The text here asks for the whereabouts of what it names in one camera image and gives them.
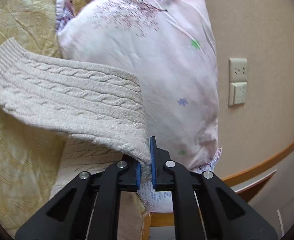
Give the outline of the white wall socket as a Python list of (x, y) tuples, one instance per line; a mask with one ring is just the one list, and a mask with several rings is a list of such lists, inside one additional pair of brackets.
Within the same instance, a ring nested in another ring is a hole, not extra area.
[(230, 82), (246, 82), (247, 81), (247, 59), (230, 58), (229, 59), (229, 78)]

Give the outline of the beige cable-knit sweater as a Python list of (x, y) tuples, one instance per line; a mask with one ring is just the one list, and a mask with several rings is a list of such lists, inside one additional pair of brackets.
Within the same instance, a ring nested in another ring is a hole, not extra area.
[(128, 155), (150, 175), (143, 97), (136, 76), (111, 66), (0, 45), (0, 108), (26, 125), (66, 138), (51, 195), (81, 171), (99, 173)]

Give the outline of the yellow patterned bed cover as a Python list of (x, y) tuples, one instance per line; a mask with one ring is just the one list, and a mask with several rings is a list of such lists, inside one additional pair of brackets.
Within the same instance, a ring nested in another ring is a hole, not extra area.
[(0, 224), (11, 237), (81, 171), (151, 161), (136, 76), (61, 58), (56, 0), (0, 0)]

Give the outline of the wooden headboard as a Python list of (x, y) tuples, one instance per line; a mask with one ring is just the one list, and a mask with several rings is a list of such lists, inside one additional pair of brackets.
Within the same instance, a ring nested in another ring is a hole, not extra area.
[[(274, 167), (284, 158), (286, 158), (289, 154), (294, 151), (294, 142), (291, 143), (284, 150), (279, 152), (278, 154), (272, 156), (269, 159), (266, 159), (262, 163), (259, 163), (247, 170), (244, 170), (240, 173), (234, 174), (232, 176), (228, 176), (223, 178), (222, 180), (229, 186), (235, 186), (245, 181), (248, 181), (251, 178), (254, 178), (268, 169)], [(161, 226), (174, 226), (173, 213), (152, 213), (151, 215), (151, 227), (161, 227)]]

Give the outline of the lavender floral pillow underneath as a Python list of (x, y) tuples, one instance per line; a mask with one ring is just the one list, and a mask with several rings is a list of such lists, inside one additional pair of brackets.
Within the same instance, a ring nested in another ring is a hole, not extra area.
[[(218, 163), (220, 157), (222, 155), (222, 148), (219, 147), (214, 154), (214, 157), (206, 164), (201, 165), (199, 167), (195, 167), (191, 169), (192, 172), (201, 174), (204, 171), (213, 172), (215, 169), (215, 165)], [(172, 194), (171, 191), (155, 191), (152, 186), (152, 182), (144, 181), (140, 190), (138, 191), (138, 195), (142, 200), (144, 206), (146, 207), (148, 212), (151, 213), (172, 213), (173, 205), (172, 205)]]

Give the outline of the white wall switch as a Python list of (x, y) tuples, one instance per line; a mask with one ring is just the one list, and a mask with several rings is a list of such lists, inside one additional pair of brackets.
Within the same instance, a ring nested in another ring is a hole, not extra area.
[(230, 83), (229, 106), (241, 105), (245, 103), (247, 82)]

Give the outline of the pink floral pillow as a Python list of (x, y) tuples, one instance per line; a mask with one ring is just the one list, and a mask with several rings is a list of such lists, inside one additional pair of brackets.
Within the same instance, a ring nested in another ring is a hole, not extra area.
[(194, 172), (213, 170), (218, 146), (216, 44), (205, 0), (56, 0), (64, 59), (135, 75), (147, 131)]

